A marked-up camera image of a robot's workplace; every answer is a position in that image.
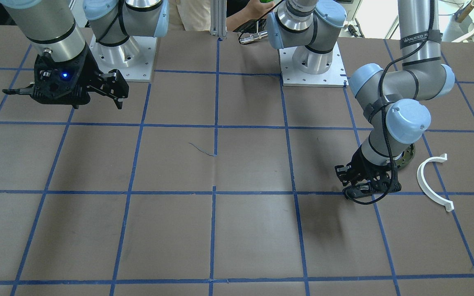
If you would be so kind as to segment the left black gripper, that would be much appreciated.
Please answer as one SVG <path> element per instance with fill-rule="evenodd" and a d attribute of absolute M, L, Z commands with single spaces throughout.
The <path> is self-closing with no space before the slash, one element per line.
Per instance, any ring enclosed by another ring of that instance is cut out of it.
<path fill-rule="evenodd" d="M 395 161 L 391 160 L 389 164 L 385 162 L 382 166 L 375 165 L 363 156 L 361 147 L 346 166 L 335 166 L 335 173 L 344 186 L 344 196 L 352 201 L 382 194 L 376 199 L 379 201 L 389 192 L 399 192 L 402 189 L 397 180 Z"/>

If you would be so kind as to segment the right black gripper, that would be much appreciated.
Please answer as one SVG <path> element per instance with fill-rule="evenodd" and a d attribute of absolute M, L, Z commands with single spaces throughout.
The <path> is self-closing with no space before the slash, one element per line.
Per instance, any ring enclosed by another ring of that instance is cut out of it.
<path fill-rule="evenodd" d="M 129 86 L 118 69 L 108 73 L 99 70 L 88 45 L 75 58 L 55 62 L 51 50 L 38 55 L 34 67 L 34 83 L 26 88 L 4 89 L 7 95 L 29 95 L 41 104 L 80 105 L 90 103 L 89 92 L 96 92 L 113 99 L 117 109 L 122 109 L 128 97 Z"/>

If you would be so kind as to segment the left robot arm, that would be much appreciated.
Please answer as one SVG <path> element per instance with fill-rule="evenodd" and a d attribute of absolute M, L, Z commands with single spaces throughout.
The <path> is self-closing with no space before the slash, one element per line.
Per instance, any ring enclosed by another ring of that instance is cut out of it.
<path fill-rule="evenodd" d="M 397 9 L 402 56 L 385 68 L 363 65 L 349 79 L 373 127 L 351 161 L 335 167 L 344 196 L 356 204 L 401 190 L 397 160 L 431 123 L 421 101 L 446 95 L 455 84 L 455 73 L 441 62 L 437 2 L 399 0 Z M 267 15 L 266 29 L 273 48 L 295 48 L 292 62 L 298 70 L 323 74 L 345 20 L 345 9 L 333 0 L 284 0 Z"/>

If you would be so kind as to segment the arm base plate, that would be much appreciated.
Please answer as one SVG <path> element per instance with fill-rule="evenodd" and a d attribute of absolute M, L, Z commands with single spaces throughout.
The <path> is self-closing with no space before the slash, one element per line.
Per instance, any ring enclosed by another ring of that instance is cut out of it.
<path fill-rule="evenodd" d="M 121 45 L 104 46 L 93 36 L 90 50 L 102 72 L 118 69 L 127 82 L 150 82 L 157 41 L 155 37 L 130 36 Z"/>
<path fill-rule="evenodd" d="M 279 49 L 284 86 L 342 88 L 348 86 L 340 49 L 335 43 L 326 54 L 309 51 L 305 46 Z"/>

